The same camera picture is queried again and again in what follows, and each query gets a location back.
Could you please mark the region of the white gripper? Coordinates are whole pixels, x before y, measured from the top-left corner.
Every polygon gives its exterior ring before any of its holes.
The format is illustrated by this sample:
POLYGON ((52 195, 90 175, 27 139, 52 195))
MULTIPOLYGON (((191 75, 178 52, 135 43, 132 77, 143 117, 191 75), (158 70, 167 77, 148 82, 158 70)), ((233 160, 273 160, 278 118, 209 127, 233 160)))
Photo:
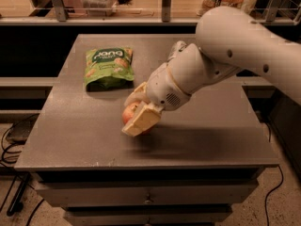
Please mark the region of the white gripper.
POLYGON ((147 83, 141 83, 127 97, 121 116, 122 132, 131 137, 149 132, 161 120, 162 109, 156 105, 166 111, 178 109, 190 100, 193 93, 211 85, 213 74, 213 63, 194 43, 189 44, 158 67, 147 83), (146 104, 148 98, 153 104, 146 104))

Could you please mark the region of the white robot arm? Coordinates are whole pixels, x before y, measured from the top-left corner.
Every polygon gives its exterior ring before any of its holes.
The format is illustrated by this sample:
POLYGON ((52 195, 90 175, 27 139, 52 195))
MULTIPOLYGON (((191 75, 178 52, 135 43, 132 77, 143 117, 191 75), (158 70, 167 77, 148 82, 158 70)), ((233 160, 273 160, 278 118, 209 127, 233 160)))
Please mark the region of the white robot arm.
POLYGON ((168 59, 126 99, 136 105, 122 132, 136 137, 189 102, 193 93, 241 70, 264 78, 301 103, 301 44, 272 33, 238 8, 205 12, 196 26, 196 41, 176 42, 168 59))

